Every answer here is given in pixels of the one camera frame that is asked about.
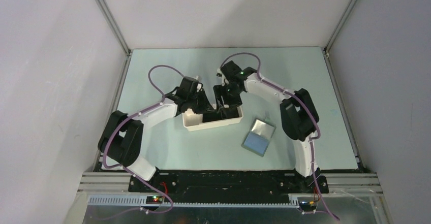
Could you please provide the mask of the white plastic bin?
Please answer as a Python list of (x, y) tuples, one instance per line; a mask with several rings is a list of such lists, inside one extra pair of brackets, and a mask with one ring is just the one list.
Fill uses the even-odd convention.
[(203, 122), (202, 114), (195, 114), (191, 109), (188, 109), (182, 114), (183, 126), (190, 132), (198, 130), (206, 130), (216, 127), (238, 124), (243, 119), (242, 106), (236, 109), (238, 116), (231, 119), (221, 119), (211, 122)]

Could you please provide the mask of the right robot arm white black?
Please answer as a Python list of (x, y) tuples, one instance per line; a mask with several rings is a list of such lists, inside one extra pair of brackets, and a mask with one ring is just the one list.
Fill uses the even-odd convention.
[(314, 141), (320, 137), (319, 115), (310, 93), (303, 88), (289, 91), (262, 77), (256, 69), (241, 69), (232, 60), (218, 68), (217, 76), (221, 78), (221, 84), (214, 86), (214, 92), (222, 107), (239, 107), (243, 92), (279, 106), (282, 129), (294, 142), (296, 187), (303, 193), (310, 192), (320, 173), (314, 148)]

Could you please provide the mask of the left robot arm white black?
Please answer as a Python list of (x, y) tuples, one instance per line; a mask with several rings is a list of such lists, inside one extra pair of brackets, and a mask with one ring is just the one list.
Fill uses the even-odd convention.
[(119, 110), (112, 112), (98, 142), (98, 150), (104, 158), (116, 161), (116, 167), (140, 177), (147, 191), (156, 191), (161, 185), (160, 177), (155, 174), (157, 168), (140, 154), (143, 133), (188, 109), (195, 114), (217, 111), (209, 102), (203, 84), (192, 77), (184, 77), (179, 86), (148, 108), (130, 115)]

